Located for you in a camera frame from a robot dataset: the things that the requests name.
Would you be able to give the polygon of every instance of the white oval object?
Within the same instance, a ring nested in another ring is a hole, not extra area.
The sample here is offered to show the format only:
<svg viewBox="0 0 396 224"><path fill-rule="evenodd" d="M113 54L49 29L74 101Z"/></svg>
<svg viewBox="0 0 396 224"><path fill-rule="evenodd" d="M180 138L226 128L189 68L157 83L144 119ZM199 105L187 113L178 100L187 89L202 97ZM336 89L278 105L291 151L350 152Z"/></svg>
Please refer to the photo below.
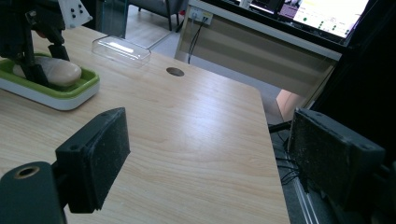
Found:
<svg viewBox="0 0 396 224"><path fill-rule="evenodd" d="M81 68L62 59L36 56L35 63L41 65L49 83L56 86L68 87L81 78ZM14 65L12 72L19 77L25 77L17 64Z"/></svg>

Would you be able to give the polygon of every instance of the black curtain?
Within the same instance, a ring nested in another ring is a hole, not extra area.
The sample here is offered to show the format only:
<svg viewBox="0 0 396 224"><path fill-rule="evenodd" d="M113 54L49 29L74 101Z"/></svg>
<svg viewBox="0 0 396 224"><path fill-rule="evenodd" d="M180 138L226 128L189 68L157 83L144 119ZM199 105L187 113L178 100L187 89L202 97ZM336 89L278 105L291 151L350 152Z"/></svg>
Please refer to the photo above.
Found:
<svg viewBox="0 0 396 224"><path fill-rule="evenodd" d="M370 1L348 50L311 109L387 150L396 160L396 2Z"/></svg>

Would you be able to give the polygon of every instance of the desk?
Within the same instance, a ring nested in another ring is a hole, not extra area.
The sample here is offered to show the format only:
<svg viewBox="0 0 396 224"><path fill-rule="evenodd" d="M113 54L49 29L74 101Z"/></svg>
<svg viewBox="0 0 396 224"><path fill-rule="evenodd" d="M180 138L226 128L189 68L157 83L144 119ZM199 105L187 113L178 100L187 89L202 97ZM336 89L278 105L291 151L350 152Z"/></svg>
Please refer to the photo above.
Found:
<svg viewBox="0 0 396 224"><path fill-rule="evenodd" d="M341 57L339 52L204 1L190 0L186 15L192 7L213 14L192 55L279 87L276 100L285 121L292 119L296 107L309 107L316 100ZM192 29L191 19L183 23L175 55L183 62L197 23Z"/></svg>
<svg viewBox="0 0 396 224"><path fill-rule="evenodd" d="M0 91L0 175L54 150L97 114L124 106L131 154L101 211L69 223L289 223L260 93L252 87L152 53L140 68L91 53L102 37L64 32L73 63L95 71L99 92L58 111ZM34 35L35 51L49 42ZM184 71L168 74L167 67Z"/></svg>

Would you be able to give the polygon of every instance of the transparent container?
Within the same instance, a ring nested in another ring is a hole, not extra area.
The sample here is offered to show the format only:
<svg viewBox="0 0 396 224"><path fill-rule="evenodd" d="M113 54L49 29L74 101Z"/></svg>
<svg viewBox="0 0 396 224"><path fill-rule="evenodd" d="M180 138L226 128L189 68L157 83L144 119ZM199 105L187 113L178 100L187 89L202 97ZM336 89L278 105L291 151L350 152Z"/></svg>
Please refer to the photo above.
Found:
<svg viewBox="0 0 396 224"><path fill-rule="evenodd" d="M151 51L116 36L105 36L92 41L92 52L109 60L141 67L149 62Z"/></svg>

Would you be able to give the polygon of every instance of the light wood tabletop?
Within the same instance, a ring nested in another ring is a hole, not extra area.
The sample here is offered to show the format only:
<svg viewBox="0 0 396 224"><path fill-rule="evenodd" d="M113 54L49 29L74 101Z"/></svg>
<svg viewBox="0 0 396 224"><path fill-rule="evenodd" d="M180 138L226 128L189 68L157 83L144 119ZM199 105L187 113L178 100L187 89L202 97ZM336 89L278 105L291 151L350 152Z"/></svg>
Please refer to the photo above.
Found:
<svg viewBox="0 0 396 224"><path fill-rule="evenodd" d="M68 223L290 223L256 89L156 53L140 68L112 62L91 52L104 35L84 27L63 36L70 61L94 71L100 90L71 111L0 90L0 176L54 163L93 117L125 107L131 153L102 210L66 206ZM49 44L34 34L35 51Z"/></svg>

